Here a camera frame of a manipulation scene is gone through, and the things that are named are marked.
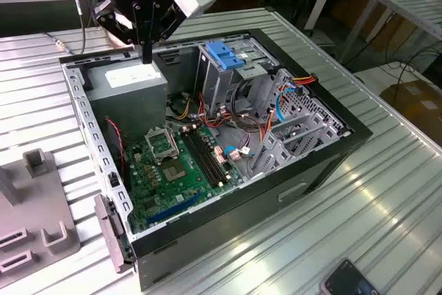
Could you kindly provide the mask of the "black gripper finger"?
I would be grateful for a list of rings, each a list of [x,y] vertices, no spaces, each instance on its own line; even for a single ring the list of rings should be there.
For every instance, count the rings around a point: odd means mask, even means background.
[[[140,0],[105,0],[94,9],[97,23],[137,51],[144,62],[144,12]]]
[[[143,44],[143,63],[152,62],[153,47],[162,40],[168,39],[184,21],[185,14],[176,3],[152,4],[148,19],[144,22],[145,38]]]

